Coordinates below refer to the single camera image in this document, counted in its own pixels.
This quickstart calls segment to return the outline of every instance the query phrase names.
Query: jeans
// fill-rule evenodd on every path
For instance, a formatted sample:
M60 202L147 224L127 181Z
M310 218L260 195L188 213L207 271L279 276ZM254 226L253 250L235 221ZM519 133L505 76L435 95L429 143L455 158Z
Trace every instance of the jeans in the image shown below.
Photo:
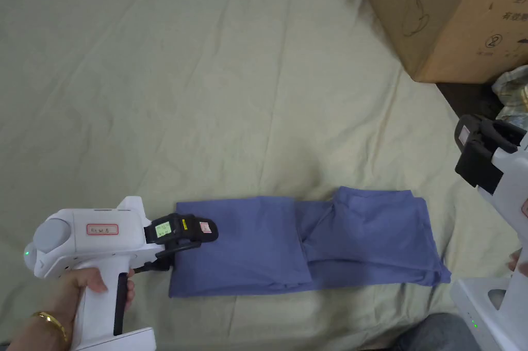
M390 351L481 351L463 319L453 314L433 314L404 332Z

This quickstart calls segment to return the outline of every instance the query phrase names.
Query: gold bracelet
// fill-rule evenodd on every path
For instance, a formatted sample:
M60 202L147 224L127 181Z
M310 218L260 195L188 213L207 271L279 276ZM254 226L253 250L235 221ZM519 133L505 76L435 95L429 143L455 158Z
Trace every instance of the gold bracelet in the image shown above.
M57 329L59 329L62 333L62 336L64 337L64 342L68 344L68 336L66 335L66 330L64 329L64 326L59 322L59 320L56 319L56 317L48 314L45 311L37 311L35 314L31 316L39 316L42 319L45 319L47 322L51 323Z

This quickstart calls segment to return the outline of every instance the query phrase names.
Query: blue cloth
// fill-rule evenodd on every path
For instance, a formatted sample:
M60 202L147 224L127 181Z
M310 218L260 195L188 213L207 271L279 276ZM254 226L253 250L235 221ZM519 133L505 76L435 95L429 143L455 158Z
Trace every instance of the blue cloth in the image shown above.
M219 237L176 254L170 297L450 281L427 206L410 191L339 188L331 201L256 197L176 205Z

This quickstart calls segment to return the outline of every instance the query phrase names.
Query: human hand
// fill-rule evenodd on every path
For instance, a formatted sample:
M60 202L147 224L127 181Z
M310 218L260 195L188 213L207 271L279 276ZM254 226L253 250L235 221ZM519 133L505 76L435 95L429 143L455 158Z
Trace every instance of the human hand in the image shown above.
M134 270L130 269L128 278L133 275ZM101 277L101 272L98 269L71 270L65 273L59 280L58 293L52 301L50 309L46 310L64 326L69 342L71 342L73 333L75 313L77 312L79 300L85 287L97 293L108 291ZM125 311L130 307L135 296L134 283L131 280L128 281L127 287L128 293Z
M517 266L517 263L519 262L519 258L521 257L521 251L523 249L516 250L513 254L509 256L510 262L508 263L508 268L512 271L515 271L515 267ZM526 277L528 277L528 262L522 263L519 266L519 271L523 273Z

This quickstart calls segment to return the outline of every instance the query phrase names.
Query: red-bordered label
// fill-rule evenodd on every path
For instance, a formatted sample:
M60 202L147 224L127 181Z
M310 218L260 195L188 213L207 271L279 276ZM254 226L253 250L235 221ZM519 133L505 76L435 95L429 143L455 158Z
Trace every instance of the red-bordered label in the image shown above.
M89 223L86 225L86 234L89 236L117 236L119 226L115 223Z
M200 227L203 233L212 233L211 227L209 227L207 222L200 222Z

